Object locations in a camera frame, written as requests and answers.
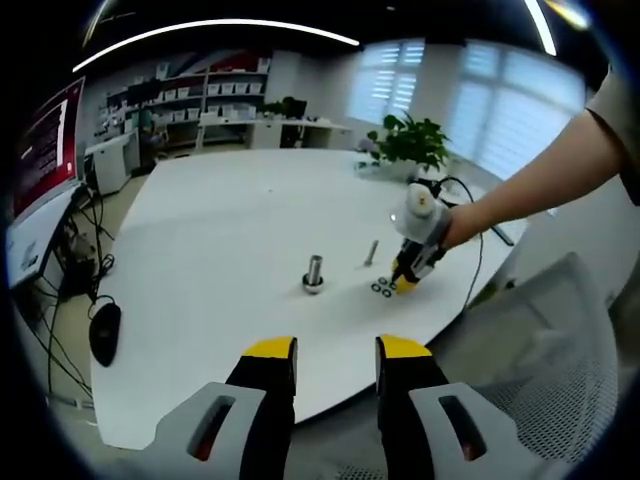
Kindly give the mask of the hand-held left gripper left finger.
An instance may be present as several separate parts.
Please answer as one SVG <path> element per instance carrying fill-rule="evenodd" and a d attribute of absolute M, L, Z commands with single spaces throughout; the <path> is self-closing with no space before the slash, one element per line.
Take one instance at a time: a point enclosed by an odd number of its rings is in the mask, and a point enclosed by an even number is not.
<path fill-rule="evenodd" d="M 261 340 L 157 424 L 150 479 L 281 479 L 295 423 L 297 338 Z"/>

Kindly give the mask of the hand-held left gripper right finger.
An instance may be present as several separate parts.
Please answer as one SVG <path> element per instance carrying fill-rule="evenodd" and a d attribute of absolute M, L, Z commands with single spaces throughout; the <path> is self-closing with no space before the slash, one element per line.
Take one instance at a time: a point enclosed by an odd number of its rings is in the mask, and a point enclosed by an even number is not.
<path fill-rule="evenodd" d="M 528 479 L 540 458 L 511 418 L 465 383 L 450 383 L 432 352 L 376 338 L 378 428 L 390 479 Z"/>

